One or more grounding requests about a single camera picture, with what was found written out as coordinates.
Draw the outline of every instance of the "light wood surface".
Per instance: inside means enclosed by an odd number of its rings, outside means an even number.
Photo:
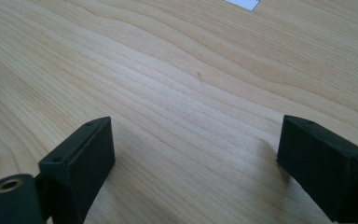
[[[112,117],[86,223],[329,223],[283,114],[358,145],[358,1],[0,0],[0,178]]]

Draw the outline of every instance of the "black plastic part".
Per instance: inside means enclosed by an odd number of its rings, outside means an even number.
[[[31,175],[0,180],[0,224],[43,223],[36,186]]]
[[[90,121],[39,162],[40,174],[0,180],[0,223],[83,223],[115,163],[110,118]]]
[[[277,162],[332,221],[358,223],[358,146],[315,122],[284,116]]]

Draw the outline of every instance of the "wood grain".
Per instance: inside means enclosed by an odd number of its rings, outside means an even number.
[[[358,145],[358,1],[0,0],[0,178],[111,116],[86,223],[329,223],[275,161],[283,114]]]

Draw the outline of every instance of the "black plastic bracket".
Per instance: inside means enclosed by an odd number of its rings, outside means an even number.
[[[110,118],[82,125],[39,162],[0,180],[0,223],[83,223],[115,163]]]
[[[332,221],[358,223],[358,146],[313,121],[284,116],[277,162]]]

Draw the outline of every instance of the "white paper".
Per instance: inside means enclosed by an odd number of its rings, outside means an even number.
[[[225,0],[235,6],[243,7],[252,11],[260,0]]]

